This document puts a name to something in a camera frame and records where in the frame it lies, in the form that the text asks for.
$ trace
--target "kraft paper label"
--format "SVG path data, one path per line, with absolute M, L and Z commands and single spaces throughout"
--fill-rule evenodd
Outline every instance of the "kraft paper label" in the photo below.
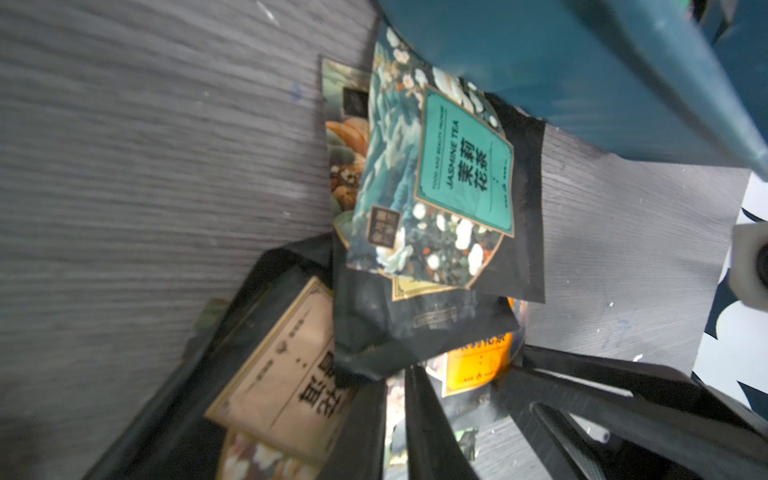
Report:
M 206 417 L 322 464 L 354 392 L 336 388 L 333 298 L 313 277 L 206 411 Z

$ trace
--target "gold border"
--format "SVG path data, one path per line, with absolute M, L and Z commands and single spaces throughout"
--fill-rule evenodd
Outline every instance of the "gold border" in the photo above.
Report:
M 233 391 L 238 387 L 240 382 L 242 381 L 243 377 L 246 375 L 247 372 L 253 368 L 253 364 L 257 362 L 260 357 L 263 355 L 264 350 L 266 350 L 266 346 L 270 345 L 271 342 L 277 337 L 278 332 L 283 327 L 283 324 L 288 321 L 288 319 L 296 312 L 296 310 L 299 309 L 299 307 L 306 301 L 306 299 L 316 291 L 320 291 L 321 293 L 326 293 L 330 300 L 333 301 L 333 291 L 328 288 L 325 283 L 323 283 L 320 278 L 317 276 L 313 276 L 310 278 L 310 280 L 306 283 L 304 288 L 301 289 L 301 292 L 296 296 L 296 299 L 293 300 L 293 302 L 288 306 L 286 311 L 283 313 L 283 315 L 275 322 L 273 327 L 270 329 L 270 331 L 267 333 L 266 336 L 264 336 L 264 339 L 259 343 L 259 346 L 256 347 L 256 349 L 253 351 L 253 353 L 250 354 L 248 357 L 248 360 L 246 360 L 242 366 L 240 366 L 240 369 L 237 370 L 237 373 L 230 379 L 230 381 L 227 383 L 227 386 L 225 386 L 221 393 L 216 397 L 216 399 L 210 404 L 208 409 L 204 413 L 204 417 L 211 420 L 212 422 L 215 422 L 219 425 L 222 425 L 223 427 L 227 429 L 236 429 L 239 432 L 249 432 L 250 436 L 254 439 L 257 439 L 259 442 L 262 442 L 264 445 L 267 445 L 269 447 L 272 447 L 273 449 L 279 450 L 283 452 L 285 455 L 296 457 L 299 460 L 302 460 L 310 465 L 322 465 L 324 460 L 317 459 L 317 458 L 310 458 L 301 452 L 298 452 L 292 448 L 290 448 L 287 445 L 281 445 L 278 442 L 274 442 L 272 439 L 267 439 L 271 437 L 271 435 L 264 434 L 262 432 L 254 435 L 253 430 L 250 427 L 244 427 L 242 425 L 238 425 L 235 422 L 231 422 L 228 418 L 219 416 L 216 411 L 221 407 L 221 404 L 228 399 L 230 396 L 232 396 Z
M 460 286 L 445 285 L 444 283 L 425 282 L 424 280 L 414 280 L 411 277 L 406 277 L 414 282 L 431 283 L 432 285 L 440 285 L 441 287 L 435 288 L 433 290 L 430 290 L 424 293 L 420 293 L 417 291 L 416 293 L 411 293 L 411 294 L 408 294 L 408 293 L 398 294 L 395 283 L 398 281 L 397 280 L 398 278 L 402 278 L 402 277 L 398 277 L 396 275 L 384 275 L 384 276 L 389 278 L 389 280 L 392 282 L 392 302 L 393 303 L 399 302 L 400 300 L 407 300 L 409 298 L 416 298 L 417 296 L 429 295 L 430 293 L 441 293 L 441 292 L 447 292 L 449 290 L 458 290 L 461 288 Z
M 510 237 L 510 238 L 515 238 L 515 234 L 514 234 L 514 232 L 515 232 L 515 210 L 513 208 L 510 208 L 511 213 L 512 213 L 512 232 L 513 233 L 508 233 L 508 232 L 505 232 L 503 230 L 499 230 L 498 228 L 491 227 L 490 225 L 486 225 L 485 223 L 479 222 L 479 221 L 477 221 L 475 219 L 472 219 L 472 218 L 469 218 L 469 217 L 465 217 L 464 215 L 458 214 L 458 213 L 456 213 L 456 212 L 454 212 L 452 210 L 449 210 L 449 209 L 447 209 L 445 207 L 440 207 L 439 205 L 435 205 L 434 203 L 430 202 L 429 200 L 426 200 L 426 199 L 421 198 L 419 196 L 419 178 L 422 175 L 422 156 L 423 156 L 423 153 L 424 153 L 424 135 L 425 135 L 425 132 L 426 132 L 426 128 L 425 128 L 425 126 L 426 126 L 426 115 L 427 115 L 426 90 L 428 90 L 428 89 L 429 90 L 433 90 L 436 94 L 440 95 L 445 100 L 447 100 L 447 101 L 453 103 L 454 105 L 456 105 L 457 107 L 461 108 L 463 112 L 465 112 L 467 115 L 472 116 L 475 120 L 479 121 L 481 124 L 485 125 L 493 134 L 495 134 L 497 137 L 499 137 L 499 139 L 501 141 L 503 141 L 504 143 L 509 145 L 509 148 L 512 151 L 511 166 L 509 168 L 509 197 L 510 197 L 509 201 L 510 201 L 510 203 L 512 202 L 512 198 L 511 198 L 512 197 L 512 195 L 511 195 L 511 193 L 512 193 L 512 172 L 515 170 L 515 146 L 512 145 L 511 143 L 509 143 L 509 141 L 505 137 L 502 137 L 502 135 L 500 133 L 498 133 L 496 130 L 488 127 L 488 125 L 481 118 L 479 118 L 477 115 L 469 113 L 468 111 L 466 111 L 464 109 L 463 106 L 461 106 L 460 104 L 457 104 L 451 98 L 446 97 L 440 90 L 438 90 L 437 88 L 435 88 L 435 87 L 433 87 L 433 86 L 431 86 L 429 84 L 426 85 L 425 91 L 424 91 L 424 108 L 422 109 L 422 137 L 421 137 L 421 140 L 420 140 L 421 144 L 419 145 L 419 161 L 416 164 L 416 183 L 415 183 L 415 185 L 413 187 L 413 197 L 416 200 L 422 201 L 425 204 L 433 206 L 434 208 L 438 208 L 440 210 L 449 212 L 451 214 L 456 215 L 457 217 L 465 218 L 465 219 L 467 219 L 467 220 L 469 220 L 469 221 L 471 221 L 471 222 L 473 222 L 475 224 L 482 225 L 483 227 L 485 227 L 485 228 L 487 228 L 489 230 L 493 230 L 495 232 L 499 232 L 501 235 L 505 235 L 505 236 Z

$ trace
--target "orange label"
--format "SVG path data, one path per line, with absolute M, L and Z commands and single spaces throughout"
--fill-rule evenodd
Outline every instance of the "orange label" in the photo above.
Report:
M 493 380 L 509 362 L 512 334 L 492 336 L 445 354 L 442 396 L 476 389 Z

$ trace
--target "floral pattern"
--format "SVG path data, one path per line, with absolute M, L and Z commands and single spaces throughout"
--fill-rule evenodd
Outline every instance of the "floral pattern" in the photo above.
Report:
M 369 147 L 351 220 L 347 262 L 358 270 L 468 286 L 492 257 L 502 234 L 414 198 L 428 87 L 504 134 L 493 107 L 476 86 L 423 61 L 382 22 L 369 89 Z M 402 213 L 393 248 L 366 241 L 374 205 Z

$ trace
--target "white flower illustration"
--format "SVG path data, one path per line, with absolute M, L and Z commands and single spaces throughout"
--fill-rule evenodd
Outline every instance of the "white flower illustration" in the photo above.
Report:
M 442 93 L 457 104 L 462 103 L 462 86 L 456 77 L 452 77 L 437 67 L 432 67 L 432 76 L 435 77 L 435 85 Z
M 413 88 L 416 85 L 413 81 L 413 77 L 410 74 L 405 74 L 402 76 L 402 86 L 408 89 Z
M 427 80 L 427 74 L 424 73 L 421 68 L 417 68 L 414 75 L 416 76 L 416 83 L 419 84 L 419 87 L 424 88 L 424 85 L 429 82 L 429 80 Z
M 416 217 L 417 220 L 421 220 L 424 218 L 424 216 L 427 213 L 427 206 L 421 202 L 416 203 L 416 205 L 413 206 L 413 216 Z
M 387 27 L 386 29 L 386 40 L 389 42 L 392 48 L 400 45 L 400 37 L 397 36 L 391 27 Z
M 395 55 L 395 60 L 402 64 L 408 63 L 408 60 L 411 58 L 411 55 L 408 55 L 407 51 L 399 50 L 398 48 L 395 48 L 393 54 Z
M 395 246 L 393 248 L 377 247 L 376 261 L 384 269 L 387 275 L 394 275 L 406 267 L 408 259 L 413 254 L 413 247 L 405 245 L 406 229 L 400 227 L 395 237 Z
M 456 227 L 456 248 L 466 250 L 469 248 L 470 241 L 472 241 L 472 222 L 462 218 Z
M 424 110 L 424 95 L 422 95 L 422 92 L 413 92 L 413 97 L 419 102 L 419 110 Z
M 464 93 L 463 90 L 461 90 L 461 85 L 459 85 L 459 96 L 462 98 L 462 106 L 466 111 L 468 111 L 471 114 L 475 113 L 475 106 L 472 104 L 472 101 L 469 100 L 469 97 L 466 93 Z
M 472 250 L 469 251 L 467 260 L 469 260 L 469 274 L 474 276 L 482 266 L 482 247 L 480 247 L 480 243 L 472 245 Z
M 475 113 L 476 114 L 479 114 L 479 113 L 481 113 L 484 110 L 483 107 L 482 107 L 482 102 L 480 101 L 480 99 L 478 98 L 477 95 L 475 95 L 472 92 L 469 92 L 469 100 L 475 106 Z
M 438 267 L 440 267 L 440 257 L 438 257 L 436 253 L 433 253 L 427 257 L 427 265 L 429 265 L 429 268 L 437 270 Z

